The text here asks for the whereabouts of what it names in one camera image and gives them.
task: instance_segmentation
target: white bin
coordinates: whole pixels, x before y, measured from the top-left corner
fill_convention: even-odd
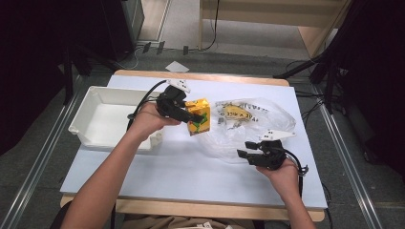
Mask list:
[[[87,147],[113,149],[126,132],[129,119],[146,91],[90,87],[86,93],[69,131],[77,135]],[[162,139],[156,131],[143,141],[139,149],[151,150]]]

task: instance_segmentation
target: black wire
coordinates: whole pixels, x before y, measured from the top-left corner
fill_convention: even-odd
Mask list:
[[[128,121],[127,131],[128,131],[129,128],[131,127],[132,123],[134,122],[134,118],[135,118],[135,116],[137,115],[137,113],[138,113],[140,107],[141,107],[145,102],[147,102],[147,98],[149,97],[149,94],[151,94],[152,91],[154,91],[159,85],[161,85],[161,84],[163,84],[163,83],[165,83],[165,82],[166,82],[166,80],[162,80],[161,82],[159,82],[159,83],[157,83],[155,86],[153,86],[153,87],[151,88],[151,90],[149,90],[149,92],[148,92],[148,93],[143,97],[143,99],[139,102],[139,104],[137,105],[137,108],[135,109],[135,111],[134,111],[134,113],[133,113],[133,118],[132,118],[132,119],[129,119],[129,121]]]
[[[331,219],[331,215],[330,215],[330,210],[329,210],[329,208],[326,208],[326,209],[325,209],[325,212],[327,213],[328,219],[329,219],[329,221],[330,221],[330,229],[333,229],[333,221],[332,221],[332,219]]]
[[[217,22],[218,22],[218,10],[220,9],[220,0],[217,0],[217,11],[215,13],[215,25],[214,25],[214,39],[211,42],[211,45],[209,45],[207,48],[204,49],[192,49],[190,51],[199,51],[199,52],[204,52],[209,50],[215,43],[215,41],[217,40]]]
[[[307,60],[294,60],[294,61],[292,61],[292,62],[289,62],[287,65],[286,65],[286,72],[288,72],[288,67],[290,66],[290,65],[292,65],[292,64],[294,64],[294,63],[300,63],[300,62],[306,62]]]
[[[329,210],[329,206],[330,206],[330,203],[331,203],[331,194],[330,194],[330,190],[328,189],[328,187],[323,182],[321,182],[321,184],[322,184],[322,187],[324,188],[324,190],[326,191],[325,196],[327,197],[328,208],[325,209],[325,212],[328,215],[328,219],[329,219],[329,222],[330,222],[330,229],[332,229],[333,228],[333,221],[331,219],[331,214],[330,214],[330,210]]]
[[[305,123],[304,123],[305,128],[307,128],[307,123],[308,123],[310,114],[312,114],[314,111],[316,111],[318,108],[320,108],[323,103],[324,103],[323,100],[319,100],[309,111],[301,114],[301,117],[305,121]]]
[[[301,163],[298,160],[298,157],[295,156],[295,154],[293,154],[292,152],[290,152],[290,151],[288,151],[286,149],[284,149],[284,150],[285,150],[286,154],[288,154],[288,155],[290,155],[290,156],[292,156],[294,158],[294,160],[295,160],[295,162],[297,163],[297,166],[298,166],[298,172],[302,173],[303,172],[303,167],[301,167]],[[299,190],[299,193],[300,193],[300,197],[303,195],[303,188],[304,188],[304,179],[303,179],[302,175],[299,175],[299,177],[298,177],[298,190]]]

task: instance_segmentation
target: plastic bag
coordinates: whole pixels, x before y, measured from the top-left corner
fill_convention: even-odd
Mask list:
[[[295,119],[265,98],[218,101],[210,106],[210,131],[196,137],[210,156],[228,163],[246,163],[237,149],[245,149],[246,141],[259,142],[265,131],[293,132],[295,128]]]

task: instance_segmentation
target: white sticker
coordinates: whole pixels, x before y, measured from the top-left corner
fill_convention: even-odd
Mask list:
[[[166,70],[175,73],[187,73],[189,71],[189,69],[187,69],[185,66],[183,66],[177,61],[173,61],[173,63],[169,64],[166,67]]]

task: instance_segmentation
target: yellow box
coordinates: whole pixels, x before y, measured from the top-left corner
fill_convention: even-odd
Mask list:
[[[192,121],[189,121],[187,123],[188,132],[190,133],[190,135],[197,135],[199,133],[209,131],[211,109],[209,107],[208,101],[205,98],[185,102],[185,109],[191,114],[203,116],[203,120],[201,123],[196,123]]]

